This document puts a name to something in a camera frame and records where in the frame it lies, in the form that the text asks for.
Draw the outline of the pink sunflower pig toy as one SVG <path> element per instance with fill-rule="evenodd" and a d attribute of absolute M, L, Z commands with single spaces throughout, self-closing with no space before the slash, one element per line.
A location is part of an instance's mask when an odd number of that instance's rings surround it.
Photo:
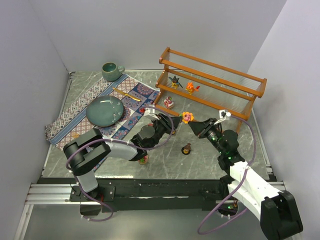
<path fill-rule="evenodd" d="M 182 121 L 185 123 L 185 124 L 188 124 L 189 122 L 192 122 L 194 120 L 194 116 L 191 112 L 183 112 L 181 114 L 181 117 L 182 117 Z"/>

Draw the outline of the strawberry cake toy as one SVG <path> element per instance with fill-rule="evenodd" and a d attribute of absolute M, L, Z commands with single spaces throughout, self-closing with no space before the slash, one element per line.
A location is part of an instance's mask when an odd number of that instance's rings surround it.
<path fill-rule="evenodd" d="M 167 109 L 171 109 L 174 106 L 173 98 L 171 96 L 168 96 L 163 103 Z"/>

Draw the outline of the pink bear clover toy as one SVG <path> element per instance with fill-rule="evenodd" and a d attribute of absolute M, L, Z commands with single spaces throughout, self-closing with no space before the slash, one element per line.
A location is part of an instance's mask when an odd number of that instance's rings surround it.
<path fill-rule="evenodd" d="M 139 164 L 141 164 L 141 165 L 144 165 L 144 164 L 146 164 L 147 162 L 148 162 L 148 156 L 146 155 L 146 156 L 144 156 L 143 158 L 141 158 L 140 160 L 139 160 Z"/>

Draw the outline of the brown-haired bun figurine toy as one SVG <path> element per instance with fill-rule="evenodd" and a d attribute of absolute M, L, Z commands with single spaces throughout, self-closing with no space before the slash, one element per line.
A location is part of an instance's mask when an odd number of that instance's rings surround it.
<path fill-rule="evenodd" d="M 188 142 L 184 147 L 182 147 L 181 153 L 183 155 L 189 155 L 191 153 L 191 143 Z"/>

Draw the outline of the orange fox figurine toy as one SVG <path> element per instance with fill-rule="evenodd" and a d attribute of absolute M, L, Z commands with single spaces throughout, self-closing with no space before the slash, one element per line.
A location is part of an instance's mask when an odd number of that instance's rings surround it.
<path fill-rule="evenodd" d="M 194 86 L 194 84 L 192 82 L 188 82 L 186 84 L 185 90 L 192 95 L 194 92 L 198 92 L 199 91 L 200 86 Z"/>

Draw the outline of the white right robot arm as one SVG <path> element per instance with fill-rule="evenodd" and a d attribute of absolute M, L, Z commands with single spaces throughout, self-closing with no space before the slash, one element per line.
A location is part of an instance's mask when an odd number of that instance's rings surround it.
<path fill-rule="evenodd" d="M 218 163 L 226 172 L 222 181 L 228 195 L 224 201 L 234 197 L 253 213 L 268 240 L 285 240 L 301 233 L 304 229 L 295 197 L 289 191 L 281 191 L 252 168 L 251 162 L 238 152 L 238 134 L 230 129 L 222 131 L 219 121 L 210 118 L 206 121 L 190 121 L 188 125 L 200 139 L 207 139 L 220 153 Z"/>

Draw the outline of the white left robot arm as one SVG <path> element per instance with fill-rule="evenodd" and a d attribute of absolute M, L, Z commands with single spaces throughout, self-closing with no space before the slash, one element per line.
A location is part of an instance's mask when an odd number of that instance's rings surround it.
<path fill-rule="evenodd" d="M 163 135 L 174 134 L 181 121 L 181 116 L 170 117 L 159 113 L 156 119 L 143 126 L 129 141 L 104 138 L 99 129 L 93 128 L 63 147 L 67 158 L 66 167 L 79 182 L 82 194 L 87 199 L 97 200 L 101 197 L 101 190 L 94 167 L 100 161 L 105 158 L 140 161 L 148 155 L 148 151 L 160 146 L 159 141 Z"/>

